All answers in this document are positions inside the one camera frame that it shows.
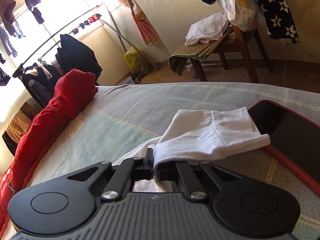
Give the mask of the white printed t-shirt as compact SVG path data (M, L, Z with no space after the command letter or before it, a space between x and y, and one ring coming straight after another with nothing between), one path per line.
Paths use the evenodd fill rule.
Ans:
M158 171L170 161L214 161L269 144L269 135L259 132L245 107L225 112L180 109L162 136L142 143L115 164L145 157L151 148L153 168Z

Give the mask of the yellow brown hanging clothes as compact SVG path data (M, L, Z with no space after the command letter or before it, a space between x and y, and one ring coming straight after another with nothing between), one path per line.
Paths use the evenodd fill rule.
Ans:
M5 146L14 156L20 139L27 133L35 116L43 110L43 106L35 99L29 98L10 120L1 134Z

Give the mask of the white clothes pile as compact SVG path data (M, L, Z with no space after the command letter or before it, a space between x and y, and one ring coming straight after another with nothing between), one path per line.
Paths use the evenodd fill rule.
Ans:
M215 41L227 30L229 20L223 11L216 12L194 24L185 36L185 46L197 44L200 40Z

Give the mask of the red quilt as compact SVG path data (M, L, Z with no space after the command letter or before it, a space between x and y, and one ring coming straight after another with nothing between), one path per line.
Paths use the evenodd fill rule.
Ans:
M57 81L53 98L21 137L14 159L1 176L1 234L9 222L11 198L26 187L49 148L69 122L93 100L97 91L95 75L78 69Z

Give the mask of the yellow plastic bag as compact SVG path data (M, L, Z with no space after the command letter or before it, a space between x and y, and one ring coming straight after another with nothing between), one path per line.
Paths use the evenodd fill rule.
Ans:
M123 58L127 63L131 73L140 73L142 75L149 73L148 62L135 48L129 48L128 51L123 55Z

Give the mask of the black jacket with patch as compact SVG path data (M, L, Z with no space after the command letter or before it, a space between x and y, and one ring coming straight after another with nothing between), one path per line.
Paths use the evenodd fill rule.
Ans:
M52 65L34 63L26 67L21 81L30 95L43 107L46 107L55 93L55 85L61 75Z

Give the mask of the black hanging coat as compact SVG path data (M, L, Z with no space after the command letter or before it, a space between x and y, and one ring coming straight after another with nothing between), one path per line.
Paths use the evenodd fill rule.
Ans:
M61 47L57 48L55 57L62 70L65 73L72 69L92 73L95 75L95 84L97 85L97 80L103 69L99 65L94 51L68 34L60 35L60 43Z

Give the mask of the red black suitcase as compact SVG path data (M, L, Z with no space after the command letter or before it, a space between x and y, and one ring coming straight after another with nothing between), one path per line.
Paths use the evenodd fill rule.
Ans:
M319 125L270 100L248 113L259 132L270 136L265 151L319 196Z

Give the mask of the wooden chair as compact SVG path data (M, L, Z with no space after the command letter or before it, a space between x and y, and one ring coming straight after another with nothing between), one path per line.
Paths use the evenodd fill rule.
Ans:
M187 62L191 62L195 73L200 81L206 82L207 77L203 70L201 60L208 58L212 54L218 54L222 66L228 69L226 53L240 53L244 60L246 70L251 83L258 83L259 78L252 63L252 57L249 52L248 42L255 39L258 49L266 63L270 73L274 70L270 65L267 52L257 29L244 32L240 28L231 25L217 41L210 41L208 44L197 43L195 45L182 45L169 57L169 66L173 72L182 75Z

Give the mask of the clear plastic bag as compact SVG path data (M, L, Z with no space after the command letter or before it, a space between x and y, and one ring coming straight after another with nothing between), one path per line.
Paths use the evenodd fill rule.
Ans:
M258 7L255 0L218 0L229 22L242 31L259 27Z

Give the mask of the orange curtain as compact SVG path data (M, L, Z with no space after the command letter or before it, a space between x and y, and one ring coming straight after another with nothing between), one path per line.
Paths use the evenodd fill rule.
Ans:
M155 45L160 40L159 35L138 3L135 0L117 1L131 10L133 21L137 27L144 46L147 47Z

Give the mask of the star pattern dark garment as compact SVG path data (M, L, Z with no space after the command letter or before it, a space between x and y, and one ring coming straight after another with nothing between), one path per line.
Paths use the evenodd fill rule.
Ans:
M208 5L214 4L217 0L201 0ZM293 16L286 0L255 0L262 10L266 21L267 33L271 39L292 39L296 40L298 34Z

